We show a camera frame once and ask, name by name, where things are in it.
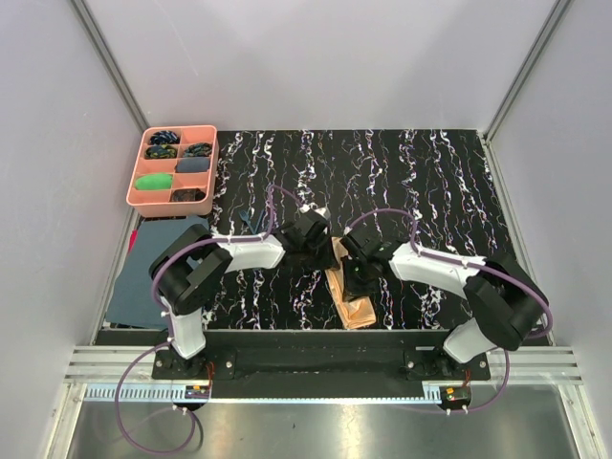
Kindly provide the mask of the peach cloth napkin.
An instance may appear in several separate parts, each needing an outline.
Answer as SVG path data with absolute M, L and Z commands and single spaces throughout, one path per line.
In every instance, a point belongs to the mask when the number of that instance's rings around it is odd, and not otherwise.
M 329 287 L 329 292 L 339 314 L 342 326 L 345 329 L 361 329 L 373 325 L 377 318 L 372 301 L 369 297 L 361 297 L 351 301 L 345 301 L 343 299 L 343 267 L 340 261 L 343 256 L 348 254 L 348 251 L 340 243 L 339 237 L 333 237 L 331 242 L 334 256 L 339 263 L 339 267 L 337 269 L 328 269 L 325 271 L 325 274 L 327 286 Z

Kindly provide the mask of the blue plastic fork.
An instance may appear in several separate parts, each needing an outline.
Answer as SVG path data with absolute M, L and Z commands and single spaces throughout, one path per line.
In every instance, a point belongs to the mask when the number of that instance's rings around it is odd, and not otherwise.
M 260 221 L 257 220 L 255 223 L 253 223 L 249 217 L 249 213 L 245 210 L 239 210 L 238 211 L 238 215 L 241 219 L 241 221 L 251 230 L 254 232 L 257 232 L 258 228 L 259 228 L 259 224 Z

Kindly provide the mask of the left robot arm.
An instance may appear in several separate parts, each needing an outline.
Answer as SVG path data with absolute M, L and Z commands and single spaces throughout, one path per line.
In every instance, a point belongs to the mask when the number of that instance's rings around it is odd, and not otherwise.
M 336 269 L 328 208 L 302 207 L 298 218 L 271 233 L 213 235 L 190 226 L 150 265 L 153 297 L 169 318 L 167 339 L 176 351 L 173 367 L 188 379 L 206 369 L 202 313 L 215 299 L 227 273 L 298 266 Z

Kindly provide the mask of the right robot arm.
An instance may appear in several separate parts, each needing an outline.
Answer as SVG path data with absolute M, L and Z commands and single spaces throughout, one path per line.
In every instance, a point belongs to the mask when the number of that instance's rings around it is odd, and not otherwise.
M 379 278 L 392 275 L 468 302 L 471 318 L 454 327 L 434 355 L 435 370 L 443 378 L 459 377 L 469 361 L 494 348 L 517 350 L 536 335 L 533 330 L 541 317 L 552 317 L 545 294 L 506 253 L 460 256 L 420 248 L 412 241 L 384 241 L 357 226 L 346 228 L 340 243 L 348 252 L 342 258 L 347 299 L 368 295 Z

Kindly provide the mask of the blue grey folded napkin stack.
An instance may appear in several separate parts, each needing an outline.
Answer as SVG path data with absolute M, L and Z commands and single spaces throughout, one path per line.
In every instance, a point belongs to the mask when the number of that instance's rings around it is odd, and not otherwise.
M 178 219 L 143 220 L 135 233 L 131 250 L 114 285 L 105 320 L 111 324 L 163 330 L 166 320 L 151 297 L 150 265 L 190 226 L 208 220 L 200 216 Z

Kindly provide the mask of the black marble pattern mat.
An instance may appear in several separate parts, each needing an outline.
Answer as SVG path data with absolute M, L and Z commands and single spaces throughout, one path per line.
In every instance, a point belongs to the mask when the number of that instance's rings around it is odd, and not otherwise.
M 326 206 L 334 233 L 351 222 L 384 239 L 418 225 L 423 246 L 463 255 L 513 253 L 479 135 L 473 130 L 238 130 L 218 136 L 211 227 L 244 234 L 268 185 L 279 221 L 296 203 Z M 342 322 L 326 276 L 302 268 L 230 273 L 203 314 L 209 329 L 333 330 Z

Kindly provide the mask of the dark patterned cloth roll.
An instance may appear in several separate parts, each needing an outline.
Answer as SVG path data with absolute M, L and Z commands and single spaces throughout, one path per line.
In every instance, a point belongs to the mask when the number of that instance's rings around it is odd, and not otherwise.
M 198 202 L 206 198 L 206 194 L 199 188 L 182 188 L 172 191 L 170 201 L 175 203 L 181 202 Z

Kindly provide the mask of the blue patterned roll right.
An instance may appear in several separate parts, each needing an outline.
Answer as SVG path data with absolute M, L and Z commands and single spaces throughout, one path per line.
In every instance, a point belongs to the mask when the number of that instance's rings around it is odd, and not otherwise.
M 212 144 L 208 142 L 198 142 L 189 145 L 184 151 L 185 158 L 207 158 L 212 153 Z

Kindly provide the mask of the pink divided organizer tray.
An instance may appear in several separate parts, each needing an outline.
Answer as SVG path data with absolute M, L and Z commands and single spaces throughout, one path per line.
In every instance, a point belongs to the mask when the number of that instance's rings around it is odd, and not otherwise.
M 179 144 L 168 144 L 178 150 L 176 159 L 147 160 L 144 152 L 149 144 L 150 136 L 160 130 L 172 130 L 180 135 Z M 157 126 L 146 129 L 142 134 L 132 176 L 126 193 L 126 203 L 144 218 L 180 217 L 189 215 L 207 215 L 212 210 L 217 164 L 220 155 L 217 140 L 217 128 L 213 125 L 178 125 Z M 204 173 L 176 173 L 177 162 L 184 158 L 185 149 L 194 143 L 208 142 L 212 144 L 210 169 Z M 140 191 L 133 187 L 134 181 L 146 174 L 168 173 L 173 175 L 171 189 L 157 191 Z M 170 201 L 172 191 L 182 188 L 199 188 L 205 192 L 206 198 L 198 202 L 175 203 Z

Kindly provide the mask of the green rolled cloth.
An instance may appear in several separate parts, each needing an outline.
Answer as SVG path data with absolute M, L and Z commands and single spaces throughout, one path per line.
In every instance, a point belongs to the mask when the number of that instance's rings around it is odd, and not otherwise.
M 153 173 L 138 177 L 133 187 L 140 191 L 157 191 L 171 189 L 173 175 L 168 173 Z

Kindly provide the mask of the blue patterned roll top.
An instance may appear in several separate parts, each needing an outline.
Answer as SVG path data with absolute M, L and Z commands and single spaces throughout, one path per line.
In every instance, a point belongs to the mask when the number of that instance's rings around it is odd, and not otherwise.
M 148 141 L 149 144 L 179 144 L 180 135 L 172 130 L 160 130 L 154 132 Z

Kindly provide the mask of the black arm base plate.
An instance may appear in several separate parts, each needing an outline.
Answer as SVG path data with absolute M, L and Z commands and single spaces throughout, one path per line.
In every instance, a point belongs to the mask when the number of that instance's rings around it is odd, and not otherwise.
M 484 382 L 485 354 L 456 363 L 443 353 L 444 331 L 210 331 L 191 359 L 155 353 L 155 380 L 238 381 L 251 375 L 376 374 L 408 381 Z

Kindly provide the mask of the right rear aluminium post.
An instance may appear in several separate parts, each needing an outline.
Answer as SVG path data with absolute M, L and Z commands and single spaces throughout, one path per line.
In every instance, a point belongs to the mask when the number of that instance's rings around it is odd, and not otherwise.
M 557 0 L 554 2 L 539 32 L 537 33 L 529 52 L 526 54 L 516 75 L 514 76 L 508 91 L 493 115 L 492 121 L 489 123 L 487 129 L 483 131 L 483 139 L 486 142 L 491 142 L 501 128 L 505 118 L 507 118 L 508 114 L 512 110 L 513 105 L 518 99 L 523 87 L 530 78 L 537 63 L 544 55 L 549 43 L 553 39 L 558 27 L 572 5 L 572 0 Z

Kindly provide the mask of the aluminium post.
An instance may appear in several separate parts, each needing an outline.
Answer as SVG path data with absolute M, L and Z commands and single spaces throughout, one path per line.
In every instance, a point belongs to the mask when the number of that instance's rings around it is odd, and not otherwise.
M 530 78 L 537 63 L 544 55 L 549 43 L 553 39 L 558 27 L 572 5 L 572 0 L 557 0 L 554 2 L 539 32 L 537 33 L 529 52 L 526 54 L 516 75 L 514 76 L 508 91 L 493 115 L 492 121 L 489 123 L 487 129 L 483 131 L 483 139 L 486 142 L 491 142 L 501 128 L 505 118 L 507 118 L 508 114 L 512 110 L 513 105 L 518 99 L 523 87 Z
M 120 65 L 115 59 L 110 46 L 105 39 L 97 19 L 88 3 L 83 0 L 69 0 L 68 4 L 74 11 L 76 19 L 87 34 L 98 58 L 113 82 L 125 108 L 134 123 L 143 131 L 150 126 L 137 99 L 125 78 Z

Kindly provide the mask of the left rear aluminium post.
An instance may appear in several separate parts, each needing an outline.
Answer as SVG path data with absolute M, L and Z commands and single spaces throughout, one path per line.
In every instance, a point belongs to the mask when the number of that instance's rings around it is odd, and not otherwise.
M 87 34 L 98 58 L 113 82 L 125 108 L 134 123 L 143 131 L 150 126 L 137 99 L 125 78 L 120 65 L 115 59 L 110 46 L 105 39 L 97 19 L 88 3 L 83 0 L 69 0 L 68 4 L 74 11 L 76 19 Z

